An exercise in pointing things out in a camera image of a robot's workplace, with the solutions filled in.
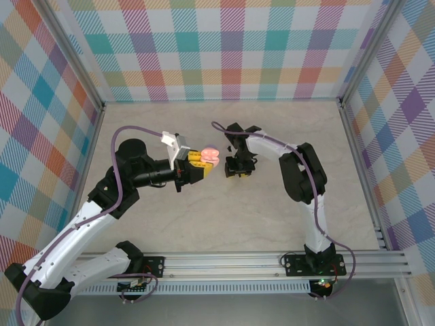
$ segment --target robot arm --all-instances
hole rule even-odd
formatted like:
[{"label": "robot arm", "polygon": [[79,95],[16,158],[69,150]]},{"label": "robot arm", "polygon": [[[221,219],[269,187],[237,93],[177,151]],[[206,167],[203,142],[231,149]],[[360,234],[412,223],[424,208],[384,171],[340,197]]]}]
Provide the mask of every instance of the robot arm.
[{"label": "robot arm", "polygon": [[[234,147],[236,153],[233,157],[226,158],[225,173],[227,177],[235,175],[250,175],[255,170],[256,155],[264,156],[269,160],[278,161],[281,167],[284,188],[289,197],[300,207],[305,228],[305,261],[313,274],[322,274],[324,270],[330,269],[330,262],[336,259],[336,250],[325,236],[321,234],[315,224],[314,197],[307,172],[301,170],[302,164],[296,154],[287,147],[280,146],[273,141],[265,139],[262,135],[265,132],[257,126],[243,130],[237,123],[227,127],[227,131],[254,132],[259,137],[248,135],[226,134],[226,138]],[[321,167],[320,161],[313,147],[304,143],[300,146],[289,144],[302,154],[313,174],[317,188],[317,218],[320,227],[328,232],[324,210],[326,174]]]},{"label": "robot arm", "polygon": [[[6,277],[18,291],[25,278],[34,270],[23,298],[42,320],[56,316],[69,300],[83,289],[117,274],[143,272],[143,254],[128,241],[118,243],[108,253],[86,263],[72,266],[74,261],[105,228],[127,211],[139,199],[139,187],[162,187],[174,181],[177,192],[188,183],[202,180],[213,168],[212,163],[201,162],[201,155],[191,151],[183,137],[163,132],[161,141],[168,147],[169,159],[153,160],[148,156],[145,143],[129,139],[120,144],[116,162],[121,176],[123,197],[120,206],[110,214],[77,227],[102,211],[112,207],[118,199],[118,188],[113,167],[89,193],[88,201],[61,233],[36,256],[24,264],[11,264]],[[74,231],[62,235],[68,229]],[[45,261],[36,266],[40,257],[53,243],[57,245]]]}]

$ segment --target pink object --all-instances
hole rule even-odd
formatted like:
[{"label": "pink object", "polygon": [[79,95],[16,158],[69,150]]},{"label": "pink object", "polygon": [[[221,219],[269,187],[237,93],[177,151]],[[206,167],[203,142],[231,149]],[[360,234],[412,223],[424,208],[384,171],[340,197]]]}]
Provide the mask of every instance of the pink object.
[{"label": "pink object", "polygon": [[213,167],[219,164],[219,151],[216,148],[206,147],[201,151],[201,162],[212,163]]}]

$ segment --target white floor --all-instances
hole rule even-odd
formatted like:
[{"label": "white floor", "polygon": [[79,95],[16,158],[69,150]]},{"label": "white floor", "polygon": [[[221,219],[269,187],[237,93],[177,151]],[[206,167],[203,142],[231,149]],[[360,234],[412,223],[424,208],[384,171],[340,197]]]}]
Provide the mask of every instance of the white floor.
[{"label": "white floor", "polygon": [[[178,132],[193,149],[214,145],[224,162],[229,142],[214,130],[255,124],[288,143],[311,143],[328,176],[326,216],[330,235],[357,250],[378,249],[372,221],[335,102],[200,102],[109,104],[86,181],[82,201],[111,166],[112,134],[133,124],[161,132]],[[161,160],[167,150],[160,140],[135,130],[119,141],[143,139],[149,155]],[[298,206],[286,194],[278,162],[258,158],[247,178],[226,179],[220,164],[203,181],[178,194],[173,184],[141,188],[138,201],[105,230],[87,252],[105,252],[129,240],[142,251],[291,251],[305,238]]]}]

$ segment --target marble surface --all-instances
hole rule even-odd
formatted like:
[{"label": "marble surface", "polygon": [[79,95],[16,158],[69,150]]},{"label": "marble surface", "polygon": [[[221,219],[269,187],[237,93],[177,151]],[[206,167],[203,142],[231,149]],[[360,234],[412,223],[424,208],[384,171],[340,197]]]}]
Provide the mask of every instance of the marble surface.
[{"label": "marble surface", "polygon": [[[357,250],[378,249],[372,221],[336,104],[307,102],[200,102],[108,104],[82,202],[111,166],[112,134],[133,124],[184,135],[193,149],[214,145],[224,161],[229,142],[210,126],[253,124],[288,143],[311,143],[328,176],[325,210],[330,235]],[[135,137],[148,154],[167,158],[159,139],[136,131],[120,134],[117,146]],[[123,217],[98,236],[87,252],[106,252],[129,240],[142,251],[291,251],[305,241],[298,205],[286,194],[279,163],[258,158],[250,177],[226,179],[224,165],[194,185],[175,191],[141,188],[141,197]]]}]

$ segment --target pink toy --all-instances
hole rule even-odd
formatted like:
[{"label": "pink toy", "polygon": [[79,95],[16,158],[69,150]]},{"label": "pink toy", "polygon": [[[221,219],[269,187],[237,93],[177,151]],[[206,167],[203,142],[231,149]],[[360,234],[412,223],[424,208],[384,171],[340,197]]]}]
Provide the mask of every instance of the pink toy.
[{"label": "pink toy", "polygon": [[201,151],[201,162],[212,163],[213,167],[219,164],[219,151],[216,148],[206,147]]}]

